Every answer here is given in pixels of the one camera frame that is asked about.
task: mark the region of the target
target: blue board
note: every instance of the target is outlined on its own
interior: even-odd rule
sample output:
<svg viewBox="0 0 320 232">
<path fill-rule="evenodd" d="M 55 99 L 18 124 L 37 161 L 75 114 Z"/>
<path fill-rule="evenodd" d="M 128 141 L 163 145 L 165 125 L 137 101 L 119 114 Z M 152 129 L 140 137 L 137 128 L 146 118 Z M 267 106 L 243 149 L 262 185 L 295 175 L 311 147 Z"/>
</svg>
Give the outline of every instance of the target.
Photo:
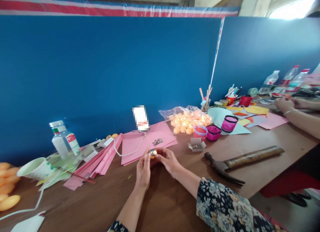
<svg viewBox="0 0 320 232">
<path fill-rule="evenodd" d="M 0 17 L 0 162 L 51 154 L 49 122 L 80 146 L 136 129 L 132 107 L 199 106 L 220 18 Z"/>
<path fill-rule="evenodd" d="M 244 95 L 275 70 L 280 70 L 279 83 L 294 65 L 312 72 L 319 63 L 320 19 L 226 17 L 211 100 L 224 99 L 233 83 Z"/>
</svg>

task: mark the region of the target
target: white paper cup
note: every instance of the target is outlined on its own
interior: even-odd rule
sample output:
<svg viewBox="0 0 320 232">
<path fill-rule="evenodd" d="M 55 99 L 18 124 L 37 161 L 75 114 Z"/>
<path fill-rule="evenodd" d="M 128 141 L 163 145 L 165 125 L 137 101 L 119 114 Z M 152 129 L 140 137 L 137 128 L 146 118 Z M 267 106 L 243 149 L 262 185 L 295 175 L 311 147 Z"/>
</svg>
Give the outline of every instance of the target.
<svg viewBox="0 0 320 232">
<path fill-rule="evenodd" d="M 34 159 L 20 168 L 17 176 L 24 176 L 34 180 L 44 180 L 56 171 L 44 157 Z"/>
</svg>

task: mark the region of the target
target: floral dress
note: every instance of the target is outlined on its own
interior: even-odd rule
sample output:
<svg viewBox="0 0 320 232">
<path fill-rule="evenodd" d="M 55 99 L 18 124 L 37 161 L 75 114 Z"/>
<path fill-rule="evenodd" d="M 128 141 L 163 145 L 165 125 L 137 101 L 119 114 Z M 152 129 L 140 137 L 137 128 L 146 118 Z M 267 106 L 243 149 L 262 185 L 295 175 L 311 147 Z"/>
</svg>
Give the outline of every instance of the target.
<svg viewBox="0 0 320 232">
<path fill-rule="evenodd" d="M 285 232 L 263 217 L 248 199 L 205 178 L 201 179 L 198 188 L 196 215 L 219 232 Z M 109 231 L 129 232 L 119 221 L 115 221 Z"/>
</svg>

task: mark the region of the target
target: hammer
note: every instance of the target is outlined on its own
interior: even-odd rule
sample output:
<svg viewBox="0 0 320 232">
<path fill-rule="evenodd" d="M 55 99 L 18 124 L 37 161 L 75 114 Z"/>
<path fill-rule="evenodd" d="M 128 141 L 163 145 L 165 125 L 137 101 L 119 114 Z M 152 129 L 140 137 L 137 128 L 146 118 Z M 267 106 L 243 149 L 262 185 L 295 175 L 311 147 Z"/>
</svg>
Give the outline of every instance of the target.
<svg viewBox="0 0 320 232">
<path fill-rule="evenodd" d="M 271 146 L 262 150 L 257 150 L 251 153 L 247 153 L 233 159 L 225 160 L 225 161 L 215 161 L 211 155 L 211 153 L 206 152 L 204 157 L 210 161 L 211 166 L 217 171 L 217 173 L 227 181 L 231 183 L 235 183 L 237 185 L 243 186 L 246 182 L 242 180 L 238 180 L 232 176 L 229 176 L 225 170 L 233 169 L 235 167 L 250 164 L 265 158 L 269 158 L 284 152 L 284 149 L 278 146 Z"/>
</svg>

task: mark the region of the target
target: bright window light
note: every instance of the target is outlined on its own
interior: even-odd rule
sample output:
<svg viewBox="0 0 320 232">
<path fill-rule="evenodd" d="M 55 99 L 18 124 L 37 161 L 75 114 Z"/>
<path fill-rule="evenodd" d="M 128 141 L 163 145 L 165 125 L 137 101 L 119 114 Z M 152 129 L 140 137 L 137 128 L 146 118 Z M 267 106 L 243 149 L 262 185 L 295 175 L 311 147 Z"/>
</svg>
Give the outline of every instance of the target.
<svg viewBox="0 0 320 232">
<path fill-rule="evenodd" d="M 270 14 L 269 18 L 287 20 L 304 18 L 310 10 L 314 1 L 315 0 L 300 0 L 288 6 L 281 7 L 273 11 Z"/>
</svg>

